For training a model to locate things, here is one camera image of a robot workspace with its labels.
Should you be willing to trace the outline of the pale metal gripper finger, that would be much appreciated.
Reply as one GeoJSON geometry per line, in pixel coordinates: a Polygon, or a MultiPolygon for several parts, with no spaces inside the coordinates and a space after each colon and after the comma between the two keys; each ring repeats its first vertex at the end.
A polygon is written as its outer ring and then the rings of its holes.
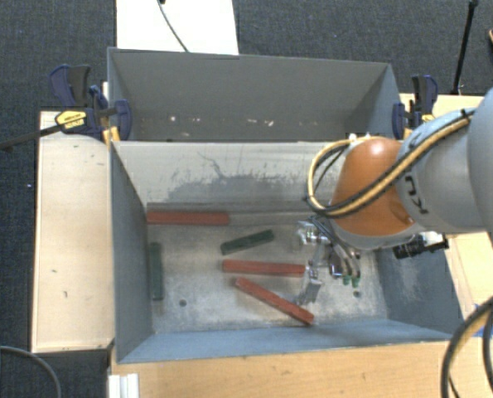
{"type": "Polygon", "coordinates": [[[319,269],[309,269],[309,302],[315,303],[324,285],[323,277],[319,269]]]}
{"type": "Polygon", "coordinates": [[[315,272],[309,265],[306,266],[302,276],[302,283],[297,294],[297,304],[305,305],[315,301],[315,272]]]}

